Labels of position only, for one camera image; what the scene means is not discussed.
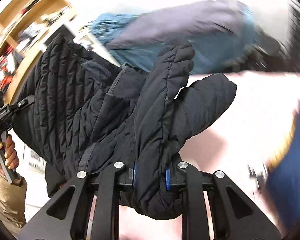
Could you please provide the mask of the left hand with gold nails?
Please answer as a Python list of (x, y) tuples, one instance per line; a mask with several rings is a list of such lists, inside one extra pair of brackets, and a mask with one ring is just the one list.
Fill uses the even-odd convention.
[[(5, 167), (7, 167), (9, 170), (17, 168), (19, 166), (19, 158), (18, 158), (17, 152), (15, 150), (15, 143), (10, 134), (8, 134), (5, 144), (0, 142), (0, 150), (2, 148), (5, 150), (5, 154), (4, 154)], [(0, 163), (0, 173), (3, 176), (5, 176), (5, 172), (2, 168), (1, 163)]]

